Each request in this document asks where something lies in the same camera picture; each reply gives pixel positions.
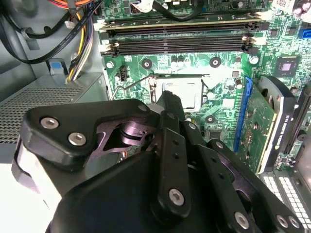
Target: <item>blue pcie slot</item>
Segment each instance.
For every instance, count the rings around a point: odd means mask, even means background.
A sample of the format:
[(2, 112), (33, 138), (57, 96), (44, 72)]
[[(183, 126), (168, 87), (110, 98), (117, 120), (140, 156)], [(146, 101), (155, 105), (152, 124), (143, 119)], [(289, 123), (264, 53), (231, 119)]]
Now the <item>blue pcie slot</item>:
[(245, 79), (246, 79), (246, 85), (245, 85), (244, 92), (243, 92), (237, 130), (235, 132), (235, 137), (234, 137), (234, 142), (233, 142), (234, 152), (237, 152), (239, 149), (240, 137), (242, 134), (242, 127), (243, 127), (244, 117), (245, 117), (245, 111), (246, 111), (248, 99), (251, 95), (252, 87), (253, 87), (253, 81), (248, 77), (245, 77)]

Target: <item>green circuit board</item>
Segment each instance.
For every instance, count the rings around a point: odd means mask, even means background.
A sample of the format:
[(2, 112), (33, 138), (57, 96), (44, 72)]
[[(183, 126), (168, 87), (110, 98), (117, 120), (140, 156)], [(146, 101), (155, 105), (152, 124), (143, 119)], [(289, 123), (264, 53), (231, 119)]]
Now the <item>green circuit board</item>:
[[(262, 9), (265, 4), (262, 1), (250, 1), (251, 9)], [(233, 10), (231, 3), (220, 1), (210, 5), (210, 11)], [(148, 17), (156, 16), (155, 12), (150, 14), (127, 14), (124, 11), (124, 2), (118, 0), (108, 0), (105, 2), (105, 11), (100, 18), (107, 20)], [(172, 12), (177, 13), (177, 9), (182, 6), (174, 6), (170, 8)], [(180, 14), (187, 12), (186, 6), (181, 7), (183, 11), (178, 10)], [(119, 55), (104, 56), (106, 69), (104, 71), (105, 79), (110, 96), (114, 93), (118, 86), (127, 87), (149, 74), (200, 74), (202, 81), (208, 88), (203, 85), (202, 107), (199, 111), (187, 111), (185, 115), (188, 120), (195, 123), (201, 131), (206, 141), (211, 138), (219, 138), (223, 140), (229, 148), (233, 148), (233, 142), (236, 134), (239, 112), (241, 108), (241, 100), (243, 88), (237, 88), (235, 81), (238, 79), (242, 85), (245, 84), (245, 76), (251, 78), (256, 85), (262, 75), (272, 75), (279, 78), (288, 88), (294, 88), (293, 94), (298, 98), (301, 89), (308, 83), (311, 73), (311, 40), (300, 39), (298, 37), (301, 28), (301, 21), (294, 16), (287, 15), (281, 11), (267, 7), (265, 10), (271, 11), (272, 18), (269, 20), (270, 26), (268, 30), (254, 33), (257, 38), (265, 38), (266, 45), (255, 45), (259, 49), (256, 55), (249, 55), (243, 52), (198, 52), (198, 53), (175, 53), (175, 54), (154, 54), (154, 55)], [(226, 32), (211, 32), (213, 35), (226, 34)], [(280, 57), (295, 57), (298, 61), (297, 69), (293, 75), (279, 75), (277, 66)], [(210, 60), (213, 57), (221, 59), (221, 65), (213, 68)], [(259, 61), (252, 64), (254, 57), (258, 57)], [(144, 67), (144, 61), (151, 61), (151, 66)], [(126, 81), (120, 79), (120, 67), (126, 69), (128, 78)], [(114, 100), (137, 98), (146, 104), (154, 102), (150, 95), (150, 83), (144, 80), (133, 86), (127, 91), (119, 89), (114, 96)], [(303, 127), (309, 128), (310, 116), (308, 115), (303, 123)], [(246, 137), (247, 130), (242, 132), (242, 138)], [(248, 151), (257, 151), (257, 144), (252, 142), (247, 150), (243, 145), (240, 146), (240, 152), (237, 155), (241, 160), (245, 161)], [(293, 150), (290, 154), (280, 154), (280, 161), (284, 156), (287, 158), (295, 157), (301, 146), (301, 142), (295, 141)], [(255, 152), (254, 158), (260, 158), (263, 149)], [(256, 172), (258, 170), (258, 160), (254, 159), (251, 169)], [(287, 169), (286, 162), (282, 162), (279, 169)]]
[(254, 173), (257, 173), (260, 169), (264, 149), (267, 146), (267, 138), (272, 132), (275, 119), (274, 109), (262, 96), (261, 92), (253, 87), (248, 100), (237, 155)]
[[(139, 18), (139, 17), (156, 17), (159, 13), (151, 11), (149, 13), (137, 12), (132, 3), (139, 3), (138, 0), (107, 0), (101, 9), (101, 17), (107, 20)], [(158, 0), (161, 4), (167, 4), (170, 11), (175, 15), (186, 15), (192, 11), (192, 0)], [(267, 5), (262, 0), (242, 0), (242, 6), (238, 10), (247, 9), (264, 9)], [(203, 12), (230, 12), (237, 10), (229, 0), (209, 0), (208, 4), (203, 8)]]

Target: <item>red wire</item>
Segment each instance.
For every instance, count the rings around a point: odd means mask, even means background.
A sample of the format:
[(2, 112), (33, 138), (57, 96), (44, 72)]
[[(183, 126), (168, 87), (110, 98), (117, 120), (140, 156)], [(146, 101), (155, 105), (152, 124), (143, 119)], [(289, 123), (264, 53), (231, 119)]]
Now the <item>red wire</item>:
[(49, 2), (50, 2), (50, 3), (52, 3), (52, 4), (54, 4), (55, 6), (60, 7), (60, 8), (63, 8), (63, 9), (68, 9), (68, 6), (61, 5), (61, 4), (56, 3), (56, 2), (54, 2), (54, 1), (49, 1)]

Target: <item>orange wire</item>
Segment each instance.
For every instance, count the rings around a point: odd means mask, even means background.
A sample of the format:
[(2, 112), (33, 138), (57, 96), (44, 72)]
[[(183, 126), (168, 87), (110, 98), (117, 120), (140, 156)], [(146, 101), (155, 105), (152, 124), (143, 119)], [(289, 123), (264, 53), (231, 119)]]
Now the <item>orange wire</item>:
[[(58, 2), (58, 3), (60, 3), (60, 4), (63, 4), (63, 5), (68, 5), (67, 2), (62, 1), (62, 0), (54, 0), (54, 1), (56, 1), (56, 2)], [(76, 2), (76, 5), (83, 5), (83, 4), (89, 3), (89, 2), (91, 2), (91, 1), (92, 1), (92, 0), (77, 1), (77, 2)]]

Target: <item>gray metal panel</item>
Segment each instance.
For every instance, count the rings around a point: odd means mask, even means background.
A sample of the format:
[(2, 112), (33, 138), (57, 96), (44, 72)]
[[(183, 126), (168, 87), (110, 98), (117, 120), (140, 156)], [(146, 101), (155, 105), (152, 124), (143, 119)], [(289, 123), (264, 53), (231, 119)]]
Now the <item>gray metal panel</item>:
[[(28, 0), (22, 2), (19, 0), (5, 0), (5, 2), (11, 18), (16, 24), (21, 28), (31, 27), (34, 33), (44, 33), (43, 28), (45, 26), (53, 27), (66, 12), (66, 10), (56, 7), (46, 0)], [(39, 50), (30, 50), (23, 36), (18, 34), (18, 37), (28, 59), (35, 59), (51, 51), (70, 31), (71, 29), (67, 29), (64, 26), (52, 36), (36, 40), (40, 48)], [(77, 35), (55, 58), (63, 58), (67, 67), (69, 67), (71, 62), (70, 57), (78, 50), (79, 42), (80, 35)], [(88, 73), (102, 72), (103, 64), (102, 57), (98, 51), (99, 44), (99, 37), (95, 36), (92, 52), (82, 71)], [(49, 73), (45, 63), (31, 66), (36, 77), (41, 77)]]
[(83, 75), (69, 84), (64, 83), (65, 79), (64, 75), (42, 76), (0, 102), (0, 163), (11, 163), (19, 126), (27, 109), (108, 100), (101, 73)]

